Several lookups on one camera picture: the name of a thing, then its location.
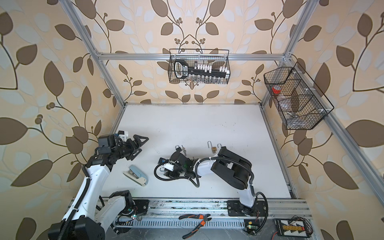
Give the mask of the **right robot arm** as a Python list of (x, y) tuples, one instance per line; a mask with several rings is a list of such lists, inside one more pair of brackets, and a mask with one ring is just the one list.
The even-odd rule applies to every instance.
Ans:
[(200, 187), (200, 178), (215, 174), (229, 186), (238, 190), (238, 201), (227, 201), (230, 217), (266, 217), (269, 205), (262, 192), (255, 192), (252, 163), (247, 159), (221, 147), (212, 157), (197, 160), (187, 158), (177, 148), (169, 159), (160, 158), (154, 169), (156, 179), (163, 182), (188, 180), (194, 187)]

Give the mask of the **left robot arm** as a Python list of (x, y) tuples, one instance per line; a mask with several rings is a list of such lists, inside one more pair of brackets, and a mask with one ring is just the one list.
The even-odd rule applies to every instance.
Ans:
[(148, 137), (139, 135), (129, 138), (126, 131), (100, 136), (94, 155), (82, 166), (85, 178), (74, 202), (63, 219), (51, 225), (48, 238), (103, 240), (118, 216), (134, 219), (139, 208), (128, 190), (112, 193), (105, 206), (100, 209), (97, 207), (98, 202), (102, 201), (102, 188), (113, 166), (121, 159), (134, 160), (148, 141)]

